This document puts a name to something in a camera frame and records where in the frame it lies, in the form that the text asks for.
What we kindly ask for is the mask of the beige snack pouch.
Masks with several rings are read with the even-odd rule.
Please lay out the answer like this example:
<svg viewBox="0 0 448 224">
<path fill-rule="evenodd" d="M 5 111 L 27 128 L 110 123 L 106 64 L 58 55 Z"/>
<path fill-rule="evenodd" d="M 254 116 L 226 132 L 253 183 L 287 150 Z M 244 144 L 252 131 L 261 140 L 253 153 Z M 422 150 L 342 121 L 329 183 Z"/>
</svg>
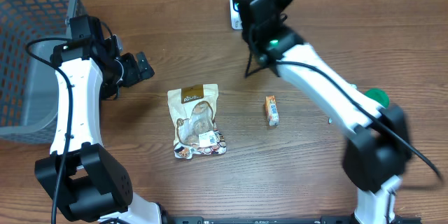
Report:
<svg viewBox="0 0 448 224">
<path fill-rule="evenodd" d="M 217 84 L 201 84 L 167 92 L 174 125 L 174 155 L 191 159 L 195 155 L 222 155 L 227 144 L 216 124 Z"/>
</svg>

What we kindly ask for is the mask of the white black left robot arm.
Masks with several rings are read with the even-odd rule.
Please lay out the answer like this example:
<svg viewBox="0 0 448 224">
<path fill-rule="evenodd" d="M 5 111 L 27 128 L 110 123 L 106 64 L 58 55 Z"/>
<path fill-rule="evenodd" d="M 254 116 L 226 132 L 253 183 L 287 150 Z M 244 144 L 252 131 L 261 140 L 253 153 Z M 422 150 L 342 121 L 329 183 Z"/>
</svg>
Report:
<svg viewBox="0 0 448 224">
<path fill-rule="evenodd" d="M 123 54 L 118 37 L 105 38 L 108 26 L 96 17 L 69 20 L 70 38 L 59 38 L 46 64 L 58 81 L 57 128 L 50 154 L 36 161 L 34 173 L 68 221 L 93 223 L 172 223 L 158 204 L 132 188 L 127 170 L 102 143 L 100 105 L 153 77 L 146 56 Z"/>
</svg>

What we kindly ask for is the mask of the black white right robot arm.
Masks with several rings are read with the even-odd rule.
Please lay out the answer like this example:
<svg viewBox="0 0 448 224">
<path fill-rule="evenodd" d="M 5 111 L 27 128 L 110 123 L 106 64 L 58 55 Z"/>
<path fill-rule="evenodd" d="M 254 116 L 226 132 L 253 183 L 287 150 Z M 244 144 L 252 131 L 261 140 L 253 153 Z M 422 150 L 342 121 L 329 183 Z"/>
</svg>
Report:
<svg viewBox="0 0 448 224">
<path fill-rule="evenodd" d="M 231 0 L 239 13 L 250 60 L 303 91 L 346 139 L 342 167 L 357 187 L 357 206 L 341 223 L 420 223 L 394 211 L 396 193 L 412 157 L 406 118 L 357 91 L 313 46 L 285 23 L 292 0 Z"/>
</svg>

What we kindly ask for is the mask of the orange small packet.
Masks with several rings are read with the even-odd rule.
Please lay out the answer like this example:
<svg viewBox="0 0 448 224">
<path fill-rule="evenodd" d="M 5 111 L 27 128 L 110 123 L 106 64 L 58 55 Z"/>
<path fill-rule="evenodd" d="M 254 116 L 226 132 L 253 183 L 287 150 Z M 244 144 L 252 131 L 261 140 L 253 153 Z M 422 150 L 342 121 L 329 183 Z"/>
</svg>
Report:
<svg viewBox="0 0 448 224">
<path fill-rule="evenodd" d="M 270 127 L 276 127 L 279 124 L 279 114 L 277 111 L 277 101 L 275 99 L 275 96 L 266 96 L 265 111 L 268 125 Z"/>
</svg>

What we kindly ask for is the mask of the green lid jar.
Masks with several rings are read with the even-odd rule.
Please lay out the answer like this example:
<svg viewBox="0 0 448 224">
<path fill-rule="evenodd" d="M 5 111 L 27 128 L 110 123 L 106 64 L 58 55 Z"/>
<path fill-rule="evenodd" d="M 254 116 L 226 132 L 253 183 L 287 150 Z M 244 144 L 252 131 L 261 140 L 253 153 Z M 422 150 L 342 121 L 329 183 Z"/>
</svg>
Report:
<svg viewBox="0 0 448 224">
<path fill-rule="evenodd" d="M 369 97 L 379 104 L 381 104 L 384 108 L 388 108 L 390 104 L 390 99 L 387 93 L 379 88 L 372 88 L 365 92 L 365 96 Z"/>
</svg>

